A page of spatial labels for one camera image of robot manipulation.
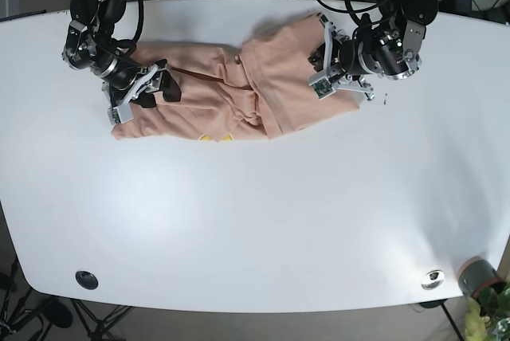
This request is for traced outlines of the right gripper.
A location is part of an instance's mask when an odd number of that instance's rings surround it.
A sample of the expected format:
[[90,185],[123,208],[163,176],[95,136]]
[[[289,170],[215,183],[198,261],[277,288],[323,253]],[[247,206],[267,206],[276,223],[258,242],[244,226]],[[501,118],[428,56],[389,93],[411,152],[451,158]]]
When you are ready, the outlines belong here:
[[111,124],[132,120],[132,104],[153,108],[158,93],[164,102],[179,102],[182,91],[170,70],[165,59],[141,65],[132,59],[104,55],[97,62],[97,76],[103,81],[102,90],[110,103],[108,118]]

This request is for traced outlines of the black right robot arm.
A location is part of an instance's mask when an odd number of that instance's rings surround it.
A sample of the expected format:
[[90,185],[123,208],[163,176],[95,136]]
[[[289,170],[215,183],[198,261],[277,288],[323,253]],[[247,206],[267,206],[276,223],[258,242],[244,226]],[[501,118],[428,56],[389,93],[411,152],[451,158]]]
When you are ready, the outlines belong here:
[[71,0],[69,23],[62,57],[72,69],[89,69],[99,77],[109,102],[113,124],[132,120],[131,106],[154,108],[155,94],[167,102],[178,102],[182,91],[170,74],[167,61],[141,65],[132,58],[143,32],[144,4],[138,2],[138,21],[131,39],[113,37],[123,17],[127,0]]

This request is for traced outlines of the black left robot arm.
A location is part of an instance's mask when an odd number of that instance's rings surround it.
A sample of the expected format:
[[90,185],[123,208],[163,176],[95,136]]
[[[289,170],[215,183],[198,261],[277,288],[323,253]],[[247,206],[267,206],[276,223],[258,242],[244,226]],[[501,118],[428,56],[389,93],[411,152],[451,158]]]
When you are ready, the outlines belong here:
[[377,21],[371,19],[368,8],[356,10],[351,0],[344,3],[341,12],[356,27],[346,34],[319,14],[324,42],[308,58],[316,71],[308,83],[320,99],[342,90],[360,92],[372,100],[368,75],[405,80],[420,69],[419,52],[427,26],[437,17],[438,0],[376,0],[373,7],[381,14]]

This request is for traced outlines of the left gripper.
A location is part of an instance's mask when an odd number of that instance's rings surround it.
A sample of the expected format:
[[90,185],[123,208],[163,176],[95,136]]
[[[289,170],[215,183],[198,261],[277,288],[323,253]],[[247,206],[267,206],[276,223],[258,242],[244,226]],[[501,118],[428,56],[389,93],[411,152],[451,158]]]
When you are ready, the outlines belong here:
[[349,37],[343,31],[337,33],[334,23],[325,14],[318,14],[318,17],[324,28],[324,43],[308,58],[316,71],[308,84],[320,100],[338,91],[347,91],[361,93],[372,101],[374,89],[365,76],[404,80],[422,65],[419,51],[423,26],[417,22],[405,21],[399,25],[387,19],[379,24],[360,26]]

